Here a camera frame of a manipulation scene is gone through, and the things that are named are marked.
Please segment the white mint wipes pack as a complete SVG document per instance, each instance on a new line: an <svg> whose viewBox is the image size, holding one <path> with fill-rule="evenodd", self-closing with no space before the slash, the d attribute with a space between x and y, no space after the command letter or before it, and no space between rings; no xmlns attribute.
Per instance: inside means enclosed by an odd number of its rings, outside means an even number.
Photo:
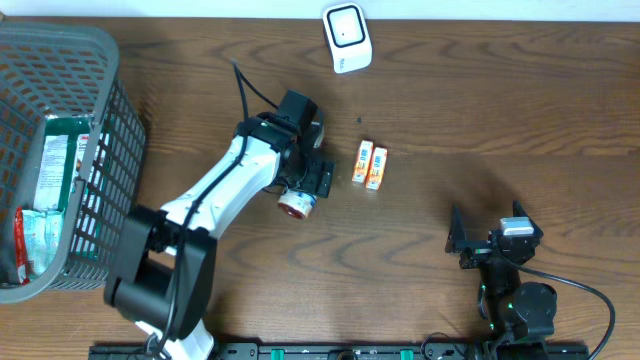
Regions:
<svg viewBox="0 0 640 360"><path fill-rule="evenodd" d="M30 279L41 276L55 259L64 215L59 211L23 210L24 240Z"/></svg>

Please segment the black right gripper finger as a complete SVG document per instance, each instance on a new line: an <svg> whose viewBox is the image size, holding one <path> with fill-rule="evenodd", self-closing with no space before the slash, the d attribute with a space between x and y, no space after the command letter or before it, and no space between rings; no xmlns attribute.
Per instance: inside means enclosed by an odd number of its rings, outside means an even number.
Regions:
<svg viewBox="0 0 640 360"><path fill-rule="evenodd" d="M524 207L519 201L512 203L513 219L516 228L533 228L534 221L528 216Z"/></svg>
<svg viewBox="0 0 640 360"><path fill-rule="evenodd" d="M447 242L445 245L446 253L460 253L467 246L467 236L462 221L462 216L459 208L456 205L452 206L451 222Z"/></svg>

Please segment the orange small box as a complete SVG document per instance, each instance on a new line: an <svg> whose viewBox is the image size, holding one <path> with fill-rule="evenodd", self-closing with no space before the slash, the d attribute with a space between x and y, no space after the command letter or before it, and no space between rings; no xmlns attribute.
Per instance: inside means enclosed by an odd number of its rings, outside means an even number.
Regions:
<svg viewBox="0 0 640 360"><path fill-rule="evenodd" d="M372 153L365 187L369 190L378 190L384 178L384 172L388 157L388 150L383 147L376 147Z"/></svg>
<svg viewBox="0 0 640 360"><path fill-rule="evenodd" d="M374 150L374 143L369 140L362 140L356 156L354 165L352 181L356 183L364 183L366 181L369 166L371 163L371 156Z"/></svg>

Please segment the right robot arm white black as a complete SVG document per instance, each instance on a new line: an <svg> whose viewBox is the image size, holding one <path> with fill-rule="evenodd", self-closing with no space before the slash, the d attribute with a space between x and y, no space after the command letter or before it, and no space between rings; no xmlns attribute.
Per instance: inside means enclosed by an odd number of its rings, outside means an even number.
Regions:
<svg viewBox="0 0 640 360"><path fill-rule="evenodd" d="M460 256L460 268L480 272L479 312L492 326L488 339L468 348L468 359L545 359L543 341L555 331L554 288L520 279L519 267L535 256L543 231L519 202L512 210L485 240L471 240L459 209L452 208L445 251Z"/></svg>

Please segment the green lid jar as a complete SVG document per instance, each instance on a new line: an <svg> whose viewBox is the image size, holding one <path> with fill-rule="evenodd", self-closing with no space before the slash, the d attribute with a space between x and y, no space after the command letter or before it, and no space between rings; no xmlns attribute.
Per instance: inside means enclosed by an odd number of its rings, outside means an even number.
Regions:
<svg viewBox="0 0 640 360"><path fill-rule="evenodd" d="M287 215L304 220L315 207L317 197L305 192L287 190L278 199L278 207Z"/></svg>

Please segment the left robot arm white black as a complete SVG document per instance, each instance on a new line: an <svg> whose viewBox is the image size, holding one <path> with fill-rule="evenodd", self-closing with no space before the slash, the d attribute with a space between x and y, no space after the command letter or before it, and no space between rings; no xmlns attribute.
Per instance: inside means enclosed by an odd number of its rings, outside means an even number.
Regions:
<svg viewBox="0 0 640 360"><path fill-rule="evenodd" d="M206 359L214 338L203 316L212 292L217 243L240 211L267 187L309 202L329 194L333 163L320 153L321 119L261 113L240 122L224 156L198 182L158 210L127 215L104 300L147 334L149 359Z"/></svg>

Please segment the red snack stick packet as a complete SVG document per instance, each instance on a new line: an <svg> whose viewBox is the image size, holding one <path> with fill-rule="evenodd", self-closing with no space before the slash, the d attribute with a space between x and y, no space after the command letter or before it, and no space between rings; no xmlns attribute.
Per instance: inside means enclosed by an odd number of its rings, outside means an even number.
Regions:
<svg viewBox="0 0 640 360"><path fill-rule="evenodd" d="M18 284L26 285L30 282L28 278L28 257L26 244L24 239L24 218L22 208L16 209L13 221L14 243L15 243L15 255L16 255L16 267Z"/></svg>

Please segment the green white gloves package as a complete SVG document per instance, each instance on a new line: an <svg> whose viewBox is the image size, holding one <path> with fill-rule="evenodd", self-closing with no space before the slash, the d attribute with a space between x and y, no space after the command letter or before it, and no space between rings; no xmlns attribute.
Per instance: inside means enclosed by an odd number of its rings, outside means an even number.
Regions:
<svg viewBox="0 0 640 360"><path fill-rule="evenodd" d="M35 210L66 210L74 179L79 176L82 167L89 136L87 118L54 118L47 121L34 196Z"/></svg>

